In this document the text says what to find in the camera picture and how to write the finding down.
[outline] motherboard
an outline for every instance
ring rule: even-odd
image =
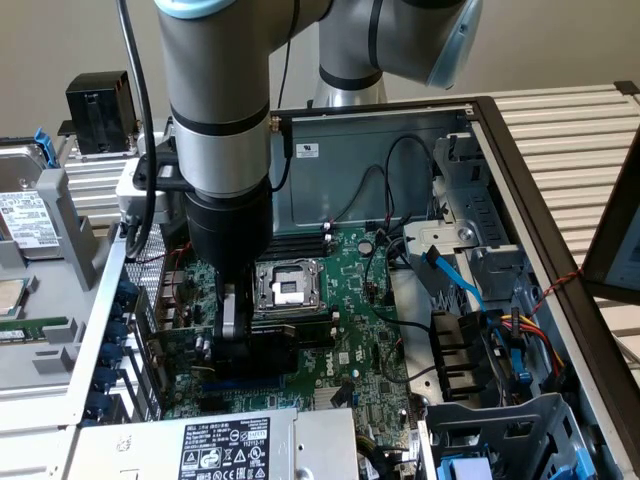
[[[396,315],[384,252],[371,259],[366,284],[363,278],[374,253],[370,248],[374,237],[374,232],[364,228],[340,229],[328,240],[326,256],[258,263],[254,324],[277,321],[278,299],[286,303],[287,295],[301,295],[298,303],[304,312],[300,313],[307,320],[329,318],[330,323],[320,321],[315,331],[308,330],[308,348],[303,345],[299,351],[297,372],[270,384],[257,382],[241,388],[212,383],[207,380],[207,368],[195,365],[194,345],[202,341],[202,332],[212,324],[217,308],[215,275],[195,257],[182,256],[184,263],[176,262],[175,270],[167,273],[170,291],[165,297],[174,303],[169,307],[171,318],[165,317],[157,333],[169,378],[164,418],[350,407],[359,434],[375,439],[378,445],[408,448],[410,432],[423,407],[413,400],[405,383],[390,382],[382,375],[381,362],[388,356],[386,371],[392,378],[406,378],[406,369],[404,362],[389,355],[399,341],[399,330],[371,309],[374,305],[387,317]],[[312,273],[302,278],[302,271]],[[265,277],[272,278],[267,282]],[[305,286],[300,292],[288,286],[295,279]],[[277,291],[264,295],[263,281]],[[341,402],[336,403],[336,395]]]

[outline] red wire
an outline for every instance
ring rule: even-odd
[[[553,285],[551,285],[544,292],[542,292],[542,298],[537,303],[537,305],[533,307],[533,310],[531,310],[531,316],[533,317],[536,314],[536,312],[540,310],[540,307],[542,307],[542,304],[544,303],[544,299],[547,298],[547,296],[555,292],[559,287],[561,287],[565,283],[570,282],[574,278],[578,278],[580,275],[582,275],[582,267],[580,267],[575,272],[571,272],[565,275],[564,277],[560,277],[558,280],[556,280],[555,283],[553,283]]]
[[[513,328],[511,322],[503,321],[502,324],[510,329]],[[540,339],[544,342],[545,347],[547,347],[547,351],[549,356],[551,357],[551,365],[553,367],[553,373],[557,376],[560,373],[560,367],[558,365],[558,360],[556,359],[555,353],[553,351],[553,346],[549,341],[549,337],[545,335],[545,333],[537,327],[533,327],[531,325],[520,324],[520,329],[525,332],[533,333],[536,336],[540,337]]]

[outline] hard drive label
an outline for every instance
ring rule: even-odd
[[[37,193],[0,193],[0,216],[20,248],[58,246],[49,213]]]

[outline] wall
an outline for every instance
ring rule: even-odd
[[[0,19],[0,135],[55,133],[68,118],[64,90],[81,72],[127,67],[114,1],[20,0]],[[168,114],[159,29],[152,0],[130,0],[132,21],[154,117]],[[485,0],[476,44],[450,93],[610,83],[640,84],[637,0]],[[315,91],[317,27],[292,45],[283,106],[304,106]],[[271,58],[272,105],[282,78],[284,49]],[[433,96],[393,76],[391,99]]]

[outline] yellow wire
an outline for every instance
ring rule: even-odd
[[[500,317],[502,320],[511,320],[511,315],[503,315],[502,317]],[[524,315],[520,315],[520,320],[522,320],[524,323],[526,323],[527,325],[531,325],[532,327],[535,327],[537,329],[540,329],[540,327],[531,319],[525,317]],[[553,349],[553,353],[556,356],[556,359],[558,360],[558,365],[560,365],[560,368],[564,368],[564,362],[562,361],[562,359],[560,358],[560,355],[558,355],[558,352]]]

